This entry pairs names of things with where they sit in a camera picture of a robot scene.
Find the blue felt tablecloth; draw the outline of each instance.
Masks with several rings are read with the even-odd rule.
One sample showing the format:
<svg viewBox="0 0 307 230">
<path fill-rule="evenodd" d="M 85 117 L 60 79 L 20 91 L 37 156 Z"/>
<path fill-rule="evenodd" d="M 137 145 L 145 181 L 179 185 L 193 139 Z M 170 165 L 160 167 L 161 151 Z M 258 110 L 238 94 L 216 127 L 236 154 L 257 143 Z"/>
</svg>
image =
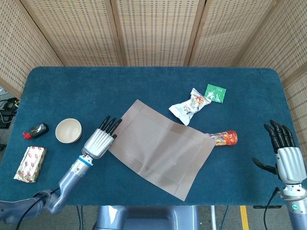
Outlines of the blue felt tablecloth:
<svg viewBox="0 0 307 230">
<path fill-rule="evenodd" d="M 265 205 L 276 175 L 257 168 L 251 158 L 274 165 L 275 156 L 264 123 L 270 119 L 294 131 L 278 74 L 272 69 L 186 67 L 38 67 L 29 74 L 12 136 L 0 166 L 0 200 L 29 198 L 58 181 L 81 153 L 86 140 L 106 115 L 121 117 L 136 99 L 173 121 L 168 108 L 189 98 L 195 87 L 226 88 L 223 104 L 212 102 L 195 114 L 189 126 L 204 132 L 235 130 L 235 146 L 215 147 L 199 171 L 185 202 L 147 182 L 110 152 L 94 166 L 69 198 L 71 205 Z M 73 144 L 55 137 L 57 124 L 73 117 L 83 134 Z M 50 131 L 25 140 L 22 133 L 45 122 Z M 28 146 L 48 149 L 36 183 L 14 180 Z M 275 204 L 283 204 L 280 199 Z"/>
</svg>

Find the green tea packet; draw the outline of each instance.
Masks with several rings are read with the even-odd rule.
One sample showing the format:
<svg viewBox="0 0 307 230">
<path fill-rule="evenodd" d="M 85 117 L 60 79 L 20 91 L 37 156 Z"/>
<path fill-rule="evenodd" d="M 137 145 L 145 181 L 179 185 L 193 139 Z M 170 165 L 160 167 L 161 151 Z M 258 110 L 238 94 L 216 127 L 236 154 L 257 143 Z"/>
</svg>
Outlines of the green tea packet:
<svg viewBox="0 0 307 230">
<path fill-rule="evenodd" d="M 205 97 L 214 102 L 223 103 L 225 93 L 226 89 L 208 84 L 207 90 L 205 92 Z"/>
</svg>

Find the robotic hand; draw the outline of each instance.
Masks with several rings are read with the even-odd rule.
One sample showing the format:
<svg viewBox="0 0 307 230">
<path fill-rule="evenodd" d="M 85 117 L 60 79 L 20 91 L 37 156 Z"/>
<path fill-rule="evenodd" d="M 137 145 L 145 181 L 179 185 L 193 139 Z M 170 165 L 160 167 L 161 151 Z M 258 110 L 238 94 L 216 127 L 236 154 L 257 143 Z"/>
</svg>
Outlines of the robotic hand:
<svg viewBox="0 0 307 230">
<path fill-rule="evenodd" d="M 282 197 L 286 201 L 293 230 L 306 230 L 307 190 L 301 183 L 307 175 L 301 150 L 295 147 L 292 133 L 286 126 L 273 120 L 270 123 L 273 128 L 267 124 L 264 127 L 271 137 L 277 163 L 273 167 L 261 163 L 256 158 L 253 158 L 253 161 L 261 169 L 278 175 L 285 183 Z"/>
<path fill-rule="evenodd" d="M 63 176 L 58 189 L 45 190 L 26 200 L 0 201 L 0 221 L 3 220 L 6 224 L 18 223 L 17 228 L 19 228 L 22 219 L 30 219 L 40 215 L 44 207 L 51 214 L 60 213 L 67 203 L 69 194 L 92 167 L 92 160 L 101 158 L 117 137 L 112 134 L 122 120 L 115 123 L 116 118 L 113 118 L 107 124 L 109 118 L 110 116 L 107 116 L 101 126 L 87 140 L 82 149 L 82 155 Z"/>
</svg>

